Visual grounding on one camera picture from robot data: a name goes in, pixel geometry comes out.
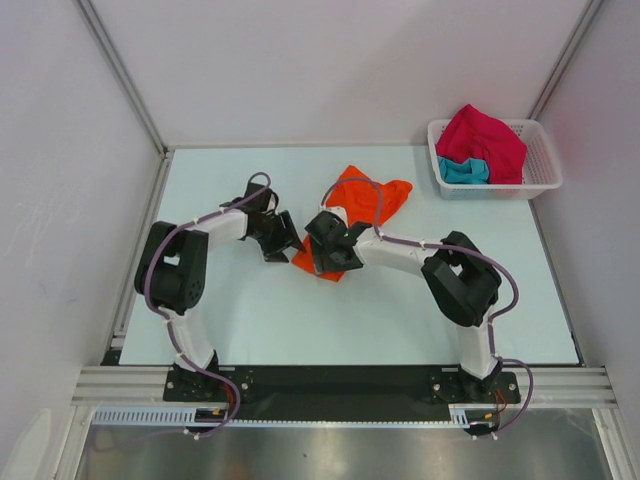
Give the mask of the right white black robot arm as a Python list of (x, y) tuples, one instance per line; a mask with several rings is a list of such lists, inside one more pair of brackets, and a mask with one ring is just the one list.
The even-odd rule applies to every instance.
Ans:
[(348, 224), (339, 208), (321, 210), (305, 230), (317, 274), (380, 266), (425, 280), (440, 312), (456, 325), (463, 393), (484, 401), (496, 391), (502, 366), (489, 317), (501, 278), (466, 235), (453, 231), (441, 243), (396, 238), (371, 223)]

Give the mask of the orange t shirt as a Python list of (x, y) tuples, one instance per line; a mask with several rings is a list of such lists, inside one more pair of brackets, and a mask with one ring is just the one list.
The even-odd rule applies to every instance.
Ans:
[[(381, 184), (376, 182), (382, 193), (382, 209), (379, 224), (384, 224), (394, 216), (408, 200), (413, 185), (405, 180), (391, 180)], [(334, 187), (326, 200), (328, 207), (342, 207), (348, 218), (348, 224), (365, 222), (372, 224), (378, 204), (378, 193), (374, 186), (363, 181), (348, 181)], [(292, 260), (297, 268), (314, 275), (315, 269), (311, 252), (310, 237), (303, 241), (306, 251), (298, 251)]]

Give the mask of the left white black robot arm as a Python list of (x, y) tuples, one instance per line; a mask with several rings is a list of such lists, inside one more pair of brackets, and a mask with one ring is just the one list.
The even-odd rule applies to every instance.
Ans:
[(279, 197), (268, 183), (251, 177), (244, 195), (217, 210), (184, 224), (155, 222), (148, 233), (134, 278), (134, 289), (147, 308), (163, 322), (175, 351), (174, 371), (197, 398), (207, 400), (220, 389), (230, 398), (237, 388), (222, 376), (217, 352), (192, 310), (201, 300), (208, 254), (229, 242), (252, 239), (267, 263), (286, 264), (286, 251), (303, 252), (288, 211), (280, 211)]

